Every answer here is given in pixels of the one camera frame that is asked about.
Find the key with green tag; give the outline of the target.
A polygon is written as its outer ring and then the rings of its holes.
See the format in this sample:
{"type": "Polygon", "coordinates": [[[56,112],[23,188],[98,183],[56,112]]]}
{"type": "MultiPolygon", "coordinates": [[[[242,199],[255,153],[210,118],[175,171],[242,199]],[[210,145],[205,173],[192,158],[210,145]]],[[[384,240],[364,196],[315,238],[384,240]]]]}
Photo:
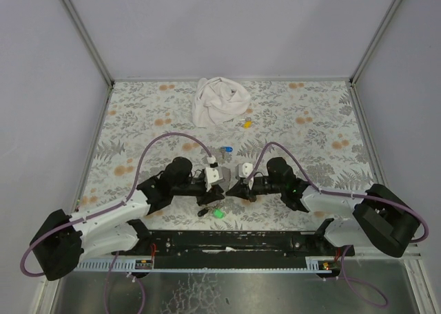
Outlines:
{"type": "Polygon", "coordinates": [[[215,218],[222,219],[225,217],[225,213],[223,211],[221,211],[220,209],[215,209],[215,210],[213,210],[213,216],[215,218]]]}

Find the key with black tag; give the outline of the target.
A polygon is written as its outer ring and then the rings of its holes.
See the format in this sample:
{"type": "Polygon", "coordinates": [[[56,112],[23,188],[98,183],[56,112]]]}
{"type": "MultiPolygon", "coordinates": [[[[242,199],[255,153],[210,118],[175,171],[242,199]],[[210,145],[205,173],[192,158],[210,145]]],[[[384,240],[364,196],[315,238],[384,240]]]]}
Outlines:
{"type": "Polygon", "coordinates": [[[206,215],[207,213],[209,213],[209,209],[208,209],[208,208],[204,208],[204,209],[201,209],[201,210],[197,213],[197,216],[198,216],[198,217],[203,217],[203,216],[206,215]]]}

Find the blue keyring holder with rings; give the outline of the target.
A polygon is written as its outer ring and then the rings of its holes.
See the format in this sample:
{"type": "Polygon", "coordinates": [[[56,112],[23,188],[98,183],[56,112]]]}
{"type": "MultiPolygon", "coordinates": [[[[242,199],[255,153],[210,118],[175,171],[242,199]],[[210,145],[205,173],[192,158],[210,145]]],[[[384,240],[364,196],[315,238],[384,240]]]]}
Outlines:
{"type": "Polygon", "coordinates": [[[222,173],[223,173],[223,180],[220,182],[220,187],[223,189],[224,192],[229,190],[232,174],[231,170],[226,167],[222,167],[222,173]]]}

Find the key with blue tag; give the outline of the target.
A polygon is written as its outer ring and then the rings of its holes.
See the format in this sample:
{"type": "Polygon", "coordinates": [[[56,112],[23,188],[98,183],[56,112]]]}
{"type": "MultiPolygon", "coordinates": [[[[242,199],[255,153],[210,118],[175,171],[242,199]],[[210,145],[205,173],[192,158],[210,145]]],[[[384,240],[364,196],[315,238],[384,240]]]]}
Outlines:
{"type": "Polygon", "coordinates": [[[233,148],[232,148],[232,147],[229,147],[229,146],[222,146],[222,147],[220,148],[220,152],[221,152],[222,154],[232,153],[232,152],[233,152],[233,148]]]}

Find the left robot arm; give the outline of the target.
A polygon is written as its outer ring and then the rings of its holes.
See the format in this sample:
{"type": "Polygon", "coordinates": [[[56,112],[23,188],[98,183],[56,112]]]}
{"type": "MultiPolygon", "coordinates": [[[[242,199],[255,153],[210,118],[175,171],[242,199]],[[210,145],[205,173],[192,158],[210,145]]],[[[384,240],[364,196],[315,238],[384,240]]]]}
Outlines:
{"type": "Polygon", "coordinates": [[[141,218],[170,205],[176,196],[194,197],[199,206],[224,199],[228,169],[213,159],[199,175],[192,163],[175,158],[157,175],[137,184],[122,200],[67,214],[53,211],[30,242],[30,248],[49,281],[58,280],[79,263],[116,251],[131,251],[149,235],[141,218]]]}

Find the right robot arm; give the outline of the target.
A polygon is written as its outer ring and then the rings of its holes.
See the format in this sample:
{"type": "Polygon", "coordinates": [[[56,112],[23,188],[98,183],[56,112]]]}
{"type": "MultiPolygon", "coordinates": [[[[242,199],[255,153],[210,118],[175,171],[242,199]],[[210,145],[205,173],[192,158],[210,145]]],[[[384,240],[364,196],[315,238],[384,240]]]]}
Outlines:
{"type": "Polygon", "coordinates": [[[258,196],[278,194],[293,211],[322,213],[318,230],[335,247],[373,246],[399,258],[420,226],[410,208],[384,185],[356,192],[315,188],[297,177],[281,157],[267,162],[265,175],[253,176],[252,167],[251,163],[237,166],[237,182],[227,196],[254,202],[258,196]]]}

